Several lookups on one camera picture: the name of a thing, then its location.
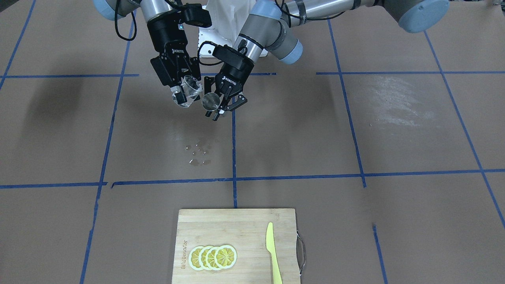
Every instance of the black cable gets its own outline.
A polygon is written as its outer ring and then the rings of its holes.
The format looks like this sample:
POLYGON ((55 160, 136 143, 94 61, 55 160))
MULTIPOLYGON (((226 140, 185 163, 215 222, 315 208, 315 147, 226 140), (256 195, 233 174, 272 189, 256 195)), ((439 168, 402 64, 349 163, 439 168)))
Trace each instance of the black cable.
MULTIPOLYGON (((285 15, 288 15, 290 17, 293 17, 295 19, 301 19, 300 16, 296 16, 296 15, 293 15, 293 14, 290 14, 286 11, 283 10, 282 6, 284 6, 284 4, 286 4, 286 0, 282 0, 282 3, 281 5, 279 5, 279 3, 277 2, 277 0, 275 0, 275 5, 277 5, 277 7, 279 7, 279 9, 281 10, 281 12, 285 15)), ((326 20, 331 20, 331 19, 335 19, 336 17, 342 15, 345 11, 341 12, 341 13, 338 13, 336 14, 335 16, 331 16, 329 18, 307 18, 307 21, 326 21, 326 20)))
POLYGON ((210 44, 210 45, 214 46, 215 48, 218 47, 218 45, 215 44, 215 43, 213 43, 212 41, 206 40, 206 41, 202 42, 201 45, 200 45, 200 47, 198 48, 198 53, 196 55, 197 58, 198 58, 198 62, 200 64, 204 65, 204 66, 215 66, 215 65, 223 63, 222 61, 219 61, 219 62, 216 62, 216 63, 203 63, 202 61, 200 61, 200 51, 201 51, 201 48, 204 47, 204 45, 206 45, 206 44, 210 44))
POLYGON ((170 5, 170 7, 176 9, 176 10, 179 10, 179 11, 182 11, 182 10, 185 10, 186 9, 186 6, 184 5, 180 5, 180 4, 175 4, 173 3, 172 1, 170 0, 165 0, 165 2, 170 5))
POLYGON ((116 1, 116 9, 114 10, 114 27, 116 28, 116 34, 118 35, 118 37, 120 37, 121 39, 124 39, 126 41, 132 41, 134 40, 136 37, 137 37, 137 22, 135 21, 135 14, 133 14, 133 12, 131 12, 131 17, 133 19, 133 26, 134 26, 134 32, 133 32, 133 36, 131 38, 126 38, 126 37, 123 37, 120 33, 119 33, 119 29, 118 29, 118 11, 119 11, 119 1, 120 0, 117 0, 116 1))

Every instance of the yellow knife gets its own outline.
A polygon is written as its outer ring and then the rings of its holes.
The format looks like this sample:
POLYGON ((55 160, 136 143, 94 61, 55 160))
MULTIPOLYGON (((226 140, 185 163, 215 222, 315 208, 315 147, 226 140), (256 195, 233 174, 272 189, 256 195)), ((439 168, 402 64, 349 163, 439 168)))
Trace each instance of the yellow knife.
POLYGON ((277 263, 277 254, 275 253, 274 242, 274 224, 268 223, 267 227, 267 250, 272 256, 272 273, 274 274, 274 284, 282 284, 281 271, 277 263))

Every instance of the cutting board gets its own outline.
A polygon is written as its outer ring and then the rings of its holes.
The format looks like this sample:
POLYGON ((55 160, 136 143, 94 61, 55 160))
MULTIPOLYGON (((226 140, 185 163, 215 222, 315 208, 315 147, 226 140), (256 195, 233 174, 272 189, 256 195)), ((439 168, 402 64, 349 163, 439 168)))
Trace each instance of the cutting board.
POLYGON ((265 235, 274 224, 275 247, 283 284, 300 284, 296 260, 294 209, 182 209, 177 221, 172 284, 273 283, 265 235), (229 269, 196 271, 189 252, 196 246, 231 245, 237 261, 229 269))

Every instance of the lemon slice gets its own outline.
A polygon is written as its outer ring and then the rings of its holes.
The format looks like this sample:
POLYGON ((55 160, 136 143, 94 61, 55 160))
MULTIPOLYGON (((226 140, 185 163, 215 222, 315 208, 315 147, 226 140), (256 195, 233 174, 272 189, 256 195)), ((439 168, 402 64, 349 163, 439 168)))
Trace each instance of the lemon slice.
POLYGON ((211 270, 216 270, 216 271, 221 270, 221 268, 219 268, 219 266, 216 264, 216 260, 214 258, 218 249, 219 249, 219 247, 211 248, 207 252, 207 255, 205 256, 205 266, 210 268, 211 270))
POLYGON ((201 251, 198 253, 198 264, 200 265, 200 267, 202 269, 205 269, 205 270, 211 270, 209 267, 207 267, 205 265, 205 257, 207 256, 207 253, 209 252, 209 250, 211 248, 213 248, 214 246, 206 246, 206 247, 203 247, 201 249, 201 251))
POLYGON ((231 268, 237 261, 237 251, 230 245, 220 246, 214 255, 214 261, 219 268, 231 268))
POLYGON ((194 270, 203 270, 203 268, 200 266, 200 263, 198 262, 198 254, 203 248, 204 248, 203 246, 195 247, 189 253, 190 257, 189 266, 191 266, 191 268, 193 268, 194 270))

